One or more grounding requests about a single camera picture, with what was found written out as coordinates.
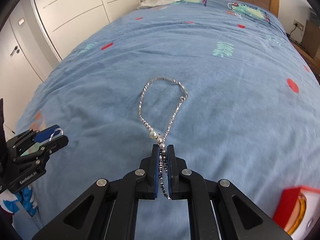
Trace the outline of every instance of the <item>bed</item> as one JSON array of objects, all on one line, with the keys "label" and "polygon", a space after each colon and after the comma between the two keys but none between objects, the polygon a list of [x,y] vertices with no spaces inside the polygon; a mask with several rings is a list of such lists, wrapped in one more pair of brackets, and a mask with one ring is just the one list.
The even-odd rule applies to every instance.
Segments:
[{"label": "bed", "polygon": [[[189,92],[166,142],[190,169],[229,179],[269,216],[285,187],[320,187],[320,87],[276,13],[239,0],[185,0],[112,22],[38,87],[17,130],[58,124],[69,144],[33,183],[38,214],[14,216],[24,239],[97,179],[120,179],[150,155],[138,103],[158,76]],[[163,134],[178,88],[159,82],[148,92],[144,116]],[[139,202],[136,239],[190,239],[188,226],[185,201]]]}]

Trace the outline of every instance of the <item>power outlet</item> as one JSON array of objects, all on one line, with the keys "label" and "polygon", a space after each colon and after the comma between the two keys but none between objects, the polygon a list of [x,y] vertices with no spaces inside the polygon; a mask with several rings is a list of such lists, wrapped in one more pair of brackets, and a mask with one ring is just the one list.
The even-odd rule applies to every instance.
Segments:
[{"label": "power outlet", "polygon": [[293,21],[293,25],[298,25],[297,27],[300,29],[300,30],[302,30],[303,31],[303,29],[304,29],[304,26],[300,23],[300,22],[297,22],[296,20],[294,20]]}]

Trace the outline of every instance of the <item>silver bead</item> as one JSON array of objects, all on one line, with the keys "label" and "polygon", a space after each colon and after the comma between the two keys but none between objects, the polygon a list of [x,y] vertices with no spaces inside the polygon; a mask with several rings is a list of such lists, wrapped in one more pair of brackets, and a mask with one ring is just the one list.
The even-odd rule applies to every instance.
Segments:
[{"label": "silver bead", "polygon": [[153,130],[150,132],[149,136],[151,139],[156,139],[158,137],[158,132]]}]

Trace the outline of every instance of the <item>metal screw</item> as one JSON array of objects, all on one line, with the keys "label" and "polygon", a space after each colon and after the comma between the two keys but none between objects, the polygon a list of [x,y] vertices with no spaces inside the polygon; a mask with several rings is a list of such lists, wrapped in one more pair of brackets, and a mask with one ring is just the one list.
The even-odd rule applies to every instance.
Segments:
[{"label": "metal screw", "polygon": [[105,180],[105,179],[98,179],[97,180],[97,185],[99,186],[99,187],[103,187],[103,186],[105,186],[107,184],[107,181]]},{"label": "metal screw", "polygon": [[309,229],[309,228],[311,227],[312,223],[313,223],[313,218],[311,218],[311,219],[309,220],[309,222],[308,222],[308,224],[307,224],[307,229]]},{"label": "metal screw", "polygon": [[136,174],[137,176],[142,176],[144,175],[145,171],[143,169],[137,169],[134,174]]},{"label": "metal screw", "polygon": [[191,175],[191,173],[192,173],[192,171],[189,170],[189,169],[184,169],[184,170],[182,170],[182,174],[183,174],[183,175],[189,176],[189,175]]},{"label": "metal screw", "polygon": [[220,185],[223,187],[229,187],[230,186],[230,181],[227,179],[222,179],[220,180]]}]

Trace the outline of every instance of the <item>necklace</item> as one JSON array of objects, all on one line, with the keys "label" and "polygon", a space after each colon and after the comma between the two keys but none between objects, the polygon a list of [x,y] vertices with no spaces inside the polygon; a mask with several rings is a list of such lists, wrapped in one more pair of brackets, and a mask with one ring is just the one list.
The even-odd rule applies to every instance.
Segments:
[{"label": "necklace", "polygon": [[[143,97],[144,97],[144,94],[146,93],[148,87],[154,82],[154,81],[157,81],[157,80],[165,80],[165,81],[169,81],[169,82],[172,82],[174,83],[175,85],[179,85],[182,90],[184,91],[185,93],[185,96],[184,97],[180,97],[180,102],[176,108],[176,110],[174,111],[173,113],[173,116],[171,117],[170,121],[169,121],[169,125],[168,125],[168,128],[166,130],[166,132],[164,133],[164,136],[162,137],[160,133],[158,133],[157,131],[155,131],[151,125],[149,123],[147,123],[143,117],[141,116],[141,106],[142,106],[142,100],[143,100]],[[167,199],[171,199],[170,196],[167,194],[167,192],[165,191],[165,188],[164,188],[164,183],[163,183],[163,172],[162,172],[162,168],[164,168],[165,172],[168,173],[168,167],[167,167],[167,160],[166,160],[166,150],[165,150],[165,140],[169,134],[169,131],[170,131],[170,128],[172,126],[172,123],[173,123],[173,120],[174,118],[176,117],[176,114],[177,112],[179,111],[179,108],[181,107],[181,105],[183,104],[184,100],[186,100],[188,98],[188,92],[187,90],[185,89],[185,87],[181,84],[181,82],[178,82],[174,79],[169,79],[169,78],[165,78],[165,77],[156,77],[156,78],[153,78],[151,79],[150,81],[148,81],[146,83],[146,85],[144,86],[143,88],[143,91],[141,93],[141,97],[140,97],[140,102],[139,102],[139,108],[138,108],[138,113],[139,113],[139,117],[140,117],[140,120],[141,122],[145,125],[145,127],[148,129],[149,131],[149,136],[151,139],[154,139],[157,141],[158,145],[159,145],[159,148],[160,148],[160,156],[159,156],[159,181],[160,181],[160,187],[161,187],[161,190],[164,194],[164,196],[167,198]]]}]

